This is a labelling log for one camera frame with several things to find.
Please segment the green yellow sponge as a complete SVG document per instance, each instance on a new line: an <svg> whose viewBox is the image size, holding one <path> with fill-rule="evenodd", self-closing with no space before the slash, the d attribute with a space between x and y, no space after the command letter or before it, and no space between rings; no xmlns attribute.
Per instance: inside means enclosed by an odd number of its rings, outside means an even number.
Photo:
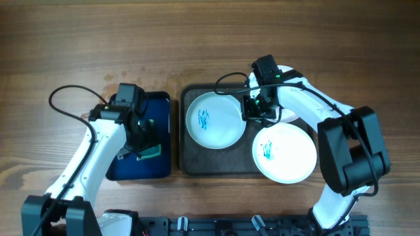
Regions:
<svg viewBox="0 0 420 236"><path fill-rule="evenodd" d="M150 159L161 155L161 142L153 119L147 119L138 122L141 128L140 147L137 152L137 161Z"/></svg>

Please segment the white plate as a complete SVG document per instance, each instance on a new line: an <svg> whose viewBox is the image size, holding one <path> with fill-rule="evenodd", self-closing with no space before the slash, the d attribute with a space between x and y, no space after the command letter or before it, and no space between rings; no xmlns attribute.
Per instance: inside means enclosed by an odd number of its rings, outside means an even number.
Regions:
<svg viewBox="0 0 420 236"><path fill-rule="evenodd" d="M246 128L238 99L214 92L202 94L190 104L185 124L191 138L209 149L232 146L242 137Z"/></svg>
<svg viewBox="0 0 420 236"><path fill-rule="evenodd" d="M278 69L281 72L284 72L284 73L293 70L293 68L291 68L289 66L278 66ZM248 78L249 78L248 79L248 81L249 81L248 87L249 88L256 87L257 86L257 78L256 78L255 74L253 72L251 72L249 74ZM276 118L275 119L268 119L270 122L279 121L281 123L290 123L290 122L299 118L299 116L296 113L294 113L293 111L291 111L289 109L282 108L282 107L276 108L275 112L276 112Z"/></svg>
<svg viewBox="0 0 420 236"><path fill-rule="evenodd" d="M281 184L303 181L317 163L316 147L310 136L288 123L260 130L253 141L252 156L261 173Z"/></svg>

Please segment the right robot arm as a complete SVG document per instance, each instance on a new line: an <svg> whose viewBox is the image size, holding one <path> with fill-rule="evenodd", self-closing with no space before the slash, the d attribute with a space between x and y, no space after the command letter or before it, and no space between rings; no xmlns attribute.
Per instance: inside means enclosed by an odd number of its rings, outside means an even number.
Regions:
<svg viewBox="0 0 420 236"><path fill-rule="evenodd" d="M390 170L376 113L330 98L271 55L258 58L251 69L241 92L241 116L262 125L251 146L257 167L271 180L294 184L319 166L325 187L308 212L305 232L341 230L359 198L374 197Z"/></svg>

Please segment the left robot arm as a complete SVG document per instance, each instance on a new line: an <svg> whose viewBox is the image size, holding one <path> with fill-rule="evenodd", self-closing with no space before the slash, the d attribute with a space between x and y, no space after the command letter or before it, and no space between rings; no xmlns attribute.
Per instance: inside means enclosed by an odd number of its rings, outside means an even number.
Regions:
<svg viewBox="0 0 420 236"><path fill-rule="evenodd" d="M137 212L109 210L97 218L96 195L112 161L135 155L161 155L154 121L145 120L148 96L122 83L109 101L96 105L83 122L87 131L62 175L44 196L30 195L22 205L24 235L143 235Z"/></svg>

